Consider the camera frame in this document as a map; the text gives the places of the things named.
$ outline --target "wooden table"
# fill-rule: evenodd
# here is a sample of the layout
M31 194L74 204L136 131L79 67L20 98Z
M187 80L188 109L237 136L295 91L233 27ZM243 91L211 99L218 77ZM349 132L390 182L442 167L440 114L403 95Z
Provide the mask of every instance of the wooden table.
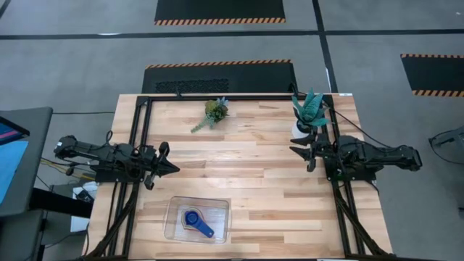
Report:
M128 142L136 98L120 96L112 143ZM333 94L333 100L340 113L359 124L352 96ZM230 101L229 114L214 129L191 134L204 115L204 101L153 103L147 143L158 147L168 141L168 159L181 171L156 178L152 191L141 187L129 258L343 257L334 197L322 161L308 173L306 163L289 149L295 121L291 102ZM346 120L338 118L338 122L342 134L363 138ZM360 222L390 252L376 191L363 181L352 182L352 186ZM112 190L112 183L98 189L89 226L90 250L106 232ZM165 213L173 196L228 200L232 220L227 242L191 244L165 239ZM352 227L347 224L356 252ZM117 253L121 253L124 232L125 224Z

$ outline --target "transparent tray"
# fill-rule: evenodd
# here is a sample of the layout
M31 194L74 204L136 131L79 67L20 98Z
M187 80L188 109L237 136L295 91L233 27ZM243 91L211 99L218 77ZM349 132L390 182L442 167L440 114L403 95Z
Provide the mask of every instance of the transparent tray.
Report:
M203 233L186 228L182 222L185 211L199 210L204 222L211 227L214 235L208 238ZM197 243L222 244L227 239L229 203L225 200L200 199L174 196L169 201L165 221L165 238Z

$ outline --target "artificial plant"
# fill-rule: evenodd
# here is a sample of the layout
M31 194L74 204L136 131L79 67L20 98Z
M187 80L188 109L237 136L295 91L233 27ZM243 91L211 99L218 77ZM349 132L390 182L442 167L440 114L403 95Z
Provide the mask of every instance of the artificial plant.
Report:
M204 119L195 128L191 129L192 133L196 133L201 128L209 125L212 128L215 123L220 122L225 116L228 116L227 108L228 100L223 97L222 99L217 98L215 101L207 101L204 105Z
M298 125L303 129L311 129L313 127L320 127L327 124L328 120L324 118L324 112L327 108L321 107L323 94L314 95L311 91L306 95L303 106L298 103L298 98L292 96L291 100L294 105L295 116L298 119Z

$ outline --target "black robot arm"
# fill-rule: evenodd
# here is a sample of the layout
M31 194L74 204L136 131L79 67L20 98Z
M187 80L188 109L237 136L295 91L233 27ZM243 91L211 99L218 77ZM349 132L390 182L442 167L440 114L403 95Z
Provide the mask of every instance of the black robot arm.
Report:
M158 152L157 156L157 150L153 146L134 148L130 144L88 144L78 141L74 136L61 138L54 149L55 157L61 160L84 157L98 161L98 164L90 165L96 172L97 182L141 182L144 181L145 172L150 172L144 181L145 187L150 190L153 189L156 175L162 177L180 170L167 160L167 142L161 143Z
M340 179L372 180L375 178L375 172L384 168L385 165L394 165L411 171L417 171L422 166L418 151L411 146L377 147L352 136L340 136L338 143L331 144L325 134L315 133L291 141L303 146L310 145L307 149L290 147L309 162L308 171L314 170L316 157L323 157L329 159L339 170Z

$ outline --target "yellow and black striped edge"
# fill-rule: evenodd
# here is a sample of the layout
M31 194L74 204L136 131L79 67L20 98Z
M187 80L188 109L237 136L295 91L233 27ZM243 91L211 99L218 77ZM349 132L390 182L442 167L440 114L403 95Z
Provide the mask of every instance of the yellow and black striped edge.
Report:
M285 23L285 18L216 18L216 19L176 19L155 20L154 25L232 25L232 24L264 24Z
M456 54L401 54L401 58L420 57L420 58L453 58L463 59L464 55ZM440 97L464 97L464 91L443 91L443 90L414 90L417 96L440 96Z
M270 63L291 63L290 59L269 59L269 60L252 60L252 61L233 61L233 62L187 62L182 64L163 64L147 65L145 70L152 68L171 68L171 67L195 67L195 66L214 66L214 65L257 65Z
M414 90L417 96L464 97L464 91Z
M464 55L454 54L401 54L401 58L422 57L422 58L464 58Z

